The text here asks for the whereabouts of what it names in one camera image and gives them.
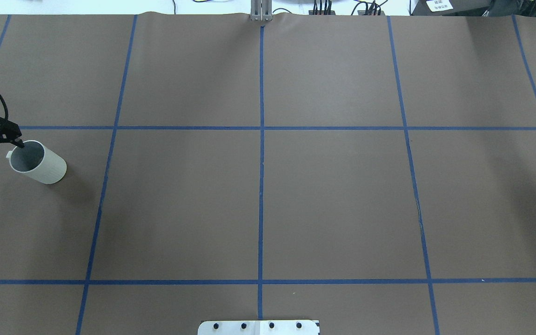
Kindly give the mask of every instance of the cup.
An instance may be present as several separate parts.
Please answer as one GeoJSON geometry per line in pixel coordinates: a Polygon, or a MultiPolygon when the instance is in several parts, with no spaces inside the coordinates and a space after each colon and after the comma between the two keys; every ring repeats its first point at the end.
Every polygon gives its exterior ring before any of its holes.
{"type": "Polygon", "coordinates": [[[55,184],[67,171],[63,158],[34,140],[25,141],[24,148],[13,148],[6,158],[12,170],[43,184],[55,184]]]}

